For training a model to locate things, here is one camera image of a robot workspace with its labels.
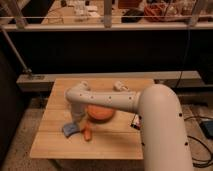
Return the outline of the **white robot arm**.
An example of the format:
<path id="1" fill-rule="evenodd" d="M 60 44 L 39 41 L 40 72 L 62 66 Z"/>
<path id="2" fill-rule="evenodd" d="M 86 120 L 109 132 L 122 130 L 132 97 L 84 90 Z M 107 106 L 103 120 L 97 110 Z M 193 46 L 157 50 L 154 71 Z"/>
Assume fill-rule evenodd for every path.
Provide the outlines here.
<path id="1" fill-rule="evenodd" d="M 176 93 L 163 84 L 142 91 L 89 91 L 80 82 L 65 91 L 72 115 L 80 118 L 86 104 L 108 107 L 142 117 L 145 171 L 194 171 L 182 108 Z"/>

